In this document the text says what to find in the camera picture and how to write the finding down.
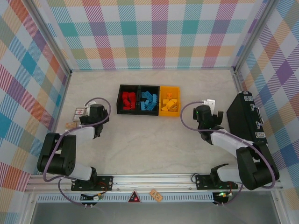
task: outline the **blue block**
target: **blue block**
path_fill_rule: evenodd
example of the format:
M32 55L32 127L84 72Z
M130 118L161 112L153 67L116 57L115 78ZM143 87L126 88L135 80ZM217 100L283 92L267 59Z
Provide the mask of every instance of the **blue block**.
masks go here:
M141 101L141 110L145 111L145 103L143 101Z
M157 95L156 94L153 95L153 103L157 104Z
M153 101L153 96L150 94L150 92L146 91L142 93L142 98L148 99L150 102Z
M156 103L152 102L152 103L150 103L148 105L148 107L146 108L146 110L147 111L152 111L155 108L156 105L157 105Z

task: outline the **black briefcase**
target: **black briefcase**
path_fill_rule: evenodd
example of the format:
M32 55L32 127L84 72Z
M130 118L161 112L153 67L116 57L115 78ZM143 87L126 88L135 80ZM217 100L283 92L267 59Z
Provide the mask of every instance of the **black briefcase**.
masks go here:
M227 111L230 132L240 138L267 143L263 118L251 92L239 92Z

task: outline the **warning sign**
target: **warning sign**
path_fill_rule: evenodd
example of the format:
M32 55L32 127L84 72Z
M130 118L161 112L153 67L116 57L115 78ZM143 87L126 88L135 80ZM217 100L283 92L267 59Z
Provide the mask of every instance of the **warning sign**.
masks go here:
M128 200L129 203L140 203L140 199L136 193L136 191L133 191L133 193L131 194L130 199Z

